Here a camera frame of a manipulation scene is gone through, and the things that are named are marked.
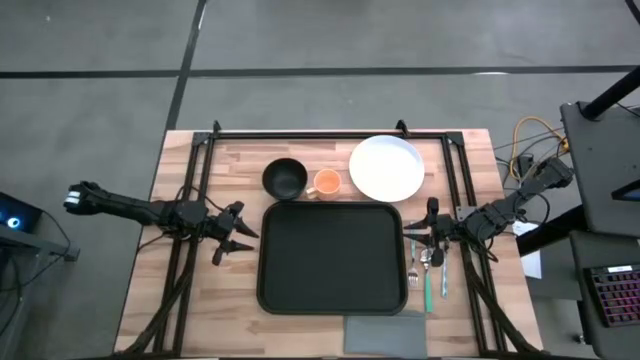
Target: white paper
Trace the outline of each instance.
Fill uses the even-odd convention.
[[[537,227],[538,224],[516,221],[513,223],[513,233],[516,235],[522,235],[527,231],[533,230]],[[522,261],[522,268],[524,269],[525,276],[542,279],[542,264],[540,263],[539,250],[521,257],[520,260]]]

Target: black bowl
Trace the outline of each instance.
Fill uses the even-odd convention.
[[[275,160],[264,169],[262,186],[278,200],[293,200],[307,186],[307,169],[298,160]]]

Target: fork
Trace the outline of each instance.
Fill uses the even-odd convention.
[[[411,269],[407,271],[407,280],[409,281],[409,287],[417,288],[418,280],[420,275],[418,275],[418,270],[415,267],[416,262],[416,242],[411,240]]]

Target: green-handled utensil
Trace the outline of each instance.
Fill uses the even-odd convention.
[[[424,311],[426,313],[433,312],[433,298],[431,296],[431,276],[429,271],[424,274]]]
[[[424,265],[424,311],[426,313],[433,312],[433,297],[431,296],[431,276],[429,276],[429,267],[431,265],[431,255],[433,250],[426,248],[420,253],[420,262]]]

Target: gray napkin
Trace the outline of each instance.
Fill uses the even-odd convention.
[[[417,311],[402,311],[394,316],[347,316],[344,352],[424,359],[425,328],[424,313]]]

